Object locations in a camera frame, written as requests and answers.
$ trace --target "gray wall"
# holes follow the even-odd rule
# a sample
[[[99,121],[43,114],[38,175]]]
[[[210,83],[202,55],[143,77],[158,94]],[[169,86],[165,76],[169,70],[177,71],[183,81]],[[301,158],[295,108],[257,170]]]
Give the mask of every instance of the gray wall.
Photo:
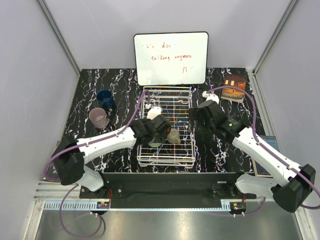
[[[290,0],[45,0],[82,69],[135,68],[137,33],[207,31],[208,67],[253,68]]]
[[[282,152],[317,170],[320,188],[320,1],[300,1],[258,72]],[[312,193],[307,199],[317,206]],[[320,210],[310,211],[320,237]]]
[[[77,76],[35,0],[1,0],[0,22],[0,239],[16,240]]]

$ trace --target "wire rack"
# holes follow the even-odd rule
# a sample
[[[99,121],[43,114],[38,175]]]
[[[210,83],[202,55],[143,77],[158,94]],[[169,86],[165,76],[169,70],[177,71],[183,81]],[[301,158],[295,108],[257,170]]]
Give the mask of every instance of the wire rack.
[[[166,141],[159,147],[140,145],[137,149],[137,160],[141,167],[146,166],[176,166],[192,168],[195,161],[194,132],[189,132],[189,108],[191,105],[190,87],[148,86],[152,106],[161,107],[161,114],[180,133],[180,144]],[[145,108],[148,96],[144,97],[141,106],[141,118],[146,118]]]

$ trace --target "handwritten text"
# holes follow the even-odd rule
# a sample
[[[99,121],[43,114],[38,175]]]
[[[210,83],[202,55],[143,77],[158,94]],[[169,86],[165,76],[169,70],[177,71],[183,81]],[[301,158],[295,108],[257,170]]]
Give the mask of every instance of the handwritten text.
[[[145,46],[146,46],[147,49],[148,49],[148,48],[154,48],[154,47],[155,47],[152,43],[146,44]]]
[[[170,61],[169,56],[162,56],[162,55],[152,56],[151,59],[152,60],[167,60],[168,62]]]
[[[184,74],[184,73],[190,73],[192,70],[194,69],[194,67],[193,66],[191,66],[191,67],[183,67],[182,68],[182,73]]]
[[[175,56],[175,59],[180,59],[180,61],[182,61],[182,59],[191,59],[192,56],[191,55],[180,55],[180,56]]]
[[[171,48],[171,45],[170,44],[166,44],[165,42],[163,42],[162,48],[163,49],[168,49],[168,48]]]

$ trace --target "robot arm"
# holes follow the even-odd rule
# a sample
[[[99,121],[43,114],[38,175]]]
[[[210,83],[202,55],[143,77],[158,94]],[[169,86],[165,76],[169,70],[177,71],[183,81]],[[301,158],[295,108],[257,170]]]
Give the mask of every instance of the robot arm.
[[[234,183],[238,190],[245,194],[273,197],[280,207],[288,212],[295,212],[312,192],[312,188],[291,169],[300,172],[313,184],[315,169],[308,164],[302,167],[288,159],[259,136],[256,142],[253,129],[244,120],[235,115],[230,117],[225,115],[218,104],[218,96],[206,92],[202,96],[206,98],[206,101],[189,111],[191,125],[196,121],[196,128],[199,131],[211,131],[218,138],[233,144],[251,156],[273,176],[273,178],[264,178],[243,174]],[[279,162],[262,146],[281,158],[289,167]]]
[[[99,191],[105,192],[106,189],[104,188],[107,188],[107,183],[104,181],[103,175],[85,166],[85,164],[99,156],[119,149],[132,148],[140,144],[163,143],[171,130],[171,125],[160,113],[152,116],[152,119],[134,120],[124,132],[122,130],[125,127],[122,127],[99,136],[78,140],[74,140],[71,136],[64,137],[53,156],[69,147],[81,146],[62,154],[53,161],[61,184],[77,183],[92,192],[96,192],[97,195],[99,195]]]

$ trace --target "metal floor panel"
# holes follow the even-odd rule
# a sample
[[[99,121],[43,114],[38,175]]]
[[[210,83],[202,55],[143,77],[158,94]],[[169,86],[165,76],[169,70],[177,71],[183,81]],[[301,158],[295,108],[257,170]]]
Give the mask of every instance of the metal floor panel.
[[[248,202],[248,212],[258,207]],[[94,232],[99,220],[86,216],[74,219],[85,211],[64,211],[68,230],[77,235]],[[252,216],[233,218],[228,213],[215,212],[119,212],[103,215],[106,231],[96,240],[302,240],[294,214],[282,210],[274,202]],[[74,240],[61,228],[59,212],[44,210],[36,240]]]

